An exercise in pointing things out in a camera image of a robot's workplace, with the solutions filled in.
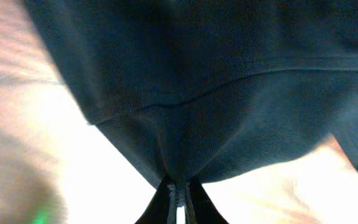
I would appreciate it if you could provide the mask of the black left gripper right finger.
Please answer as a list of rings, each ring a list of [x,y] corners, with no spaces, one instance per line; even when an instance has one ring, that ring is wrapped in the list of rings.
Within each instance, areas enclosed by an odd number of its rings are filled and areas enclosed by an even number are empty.
[[[186,224],[228,224],[197,178],[186,185],[185,218]]]

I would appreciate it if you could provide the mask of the black t-shirt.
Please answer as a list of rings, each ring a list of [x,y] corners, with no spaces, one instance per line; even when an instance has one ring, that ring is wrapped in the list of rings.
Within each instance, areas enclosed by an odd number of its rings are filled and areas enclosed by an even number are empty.
[[[88,122],[157,190],[304,156],[358,170],[358,0],[32,0]]]

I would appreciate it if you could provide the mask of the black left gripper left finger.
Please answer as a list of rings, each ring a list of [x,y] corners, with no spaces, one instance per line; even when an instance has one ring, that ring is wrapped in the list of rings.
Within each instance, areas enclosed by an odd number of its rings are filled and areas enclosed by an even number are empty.
[[[177,187],[165,176],[150,203],[135,224],[176,224]]]

